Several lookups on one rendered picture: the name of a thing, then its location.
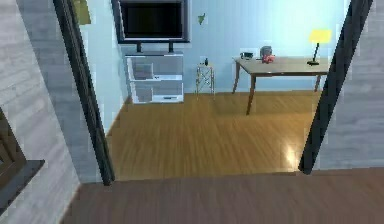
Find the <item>black flat television set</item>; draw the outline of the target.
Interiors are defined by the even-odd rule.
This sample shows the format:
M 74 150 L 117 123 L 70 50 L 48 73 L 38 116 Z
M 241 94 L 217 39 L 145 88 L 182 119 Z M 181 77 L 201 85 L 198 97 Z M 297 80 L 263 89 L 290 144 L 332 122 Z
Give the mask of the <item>black flat television set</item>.
M 111 0 L 117 41 L 135 44 L 142 52 L 143 43 L 189 43 L 189 0 Z

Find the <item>brown wooden table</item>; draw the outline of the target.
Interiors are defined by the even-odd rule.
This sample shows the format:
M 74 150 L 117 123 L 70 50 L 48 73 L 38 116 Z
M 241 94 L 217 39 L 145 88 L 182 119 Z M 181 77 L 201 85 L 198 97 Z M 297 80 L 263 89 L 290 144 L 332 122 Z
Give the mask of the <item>brown wooden table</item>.
M 281 77 L 281 76 L 315 76 L 316 83 L 314 91 L 317 92 L 320 86 L 322 75 L 327 75 L 331 61 L 328 58 L 320 58 L 318 65 L 308 65 L 308 58 L 303 57 L 278 57 L 272 63 L 263 63 L 256 59 L 233 58 L 235 62 L 235 80 L 232 93 L 236 92 L 240 69 L 243 69 L 250 76 L 250 90 L 247 102 L 246 114 L 250 114 L 252 108 L 253 97 L 256 88 L 257 77 Z

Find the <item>olive framed wall picture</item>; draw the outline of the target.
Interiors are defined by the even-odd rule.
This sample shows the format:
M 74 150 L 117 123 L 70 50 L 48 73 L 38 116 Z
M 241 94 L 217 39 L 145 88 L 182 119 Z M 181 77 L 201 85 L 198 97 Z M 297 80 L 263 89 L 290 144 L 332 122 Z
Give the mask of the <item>olive framed wall picture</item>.
M 91 23 L 87 0 L 73 0 L 77 20 L 80 25 Z

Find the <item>yellow shade table lamp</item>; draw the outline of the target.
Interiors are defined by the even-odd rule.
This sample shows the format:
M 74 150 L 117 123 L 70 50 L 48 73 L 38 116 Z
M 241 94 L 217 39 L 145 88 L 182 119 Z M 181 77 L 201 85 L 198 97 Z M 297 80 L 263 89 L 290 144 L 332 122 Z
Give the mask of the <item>yellow shade table lamp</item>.
M 310 66 L 318 65 L 316 60 L 317 53 L 321 43 L 329 43 L 331 40 L 332 31 L 330 29 L 314 29 L 311 31 L 309 41 L 315 43 L 316 47 L 312 56 L 312 59 L 307 62 Z

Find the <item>white open shelf unit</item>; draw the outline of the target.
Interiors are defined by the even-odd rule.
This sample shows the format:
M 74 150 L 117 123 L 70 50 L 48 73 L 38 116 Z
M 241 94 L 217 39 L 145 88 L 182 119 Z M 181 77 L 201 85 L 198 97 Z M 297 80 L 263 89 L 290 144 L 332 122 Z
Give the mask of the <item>white open shelf unit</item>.
M 125 60 L 134 104 L 184 101 L 182 53 L 131 53 Z

